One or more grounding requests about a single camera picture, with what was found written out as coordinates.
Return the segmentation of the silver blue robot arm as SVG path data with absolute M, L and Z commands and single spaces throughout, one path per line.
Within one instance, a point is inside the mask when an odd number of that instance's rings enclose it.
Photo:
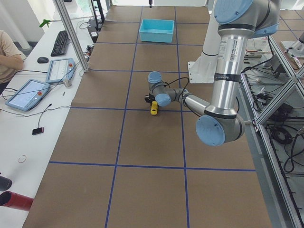
M 213 15 L 220 36 L 213 92 L 210 102 L 186 89 L 169 88 L 159 72 L 148 75 L 149 95 L 161 107 L 179 102 L 200 114 L 196 133 L 210 146 L 240 138 L 245 123 L 234 109 L 237 87 L 247 41 L 276 33 L 279 25 L 279 0 L 218 0 Z

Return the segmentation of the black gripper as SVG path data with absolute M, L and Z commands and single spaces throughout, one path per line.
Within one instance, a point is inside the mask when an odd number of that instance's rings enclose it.
M 154 101 L 154 96 L 149 94 L 149 95 L 145 95 L 144 99 L 147 103 L 151 104 Z

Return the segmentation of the second grey robot arm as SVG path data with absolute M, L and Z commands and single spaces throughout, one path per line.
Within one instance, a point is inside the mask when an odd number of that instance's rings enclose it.
M 298 56 L 304 56 L 304 33 L 302 33 L 298 40 L 293 44 L 293 51 Z

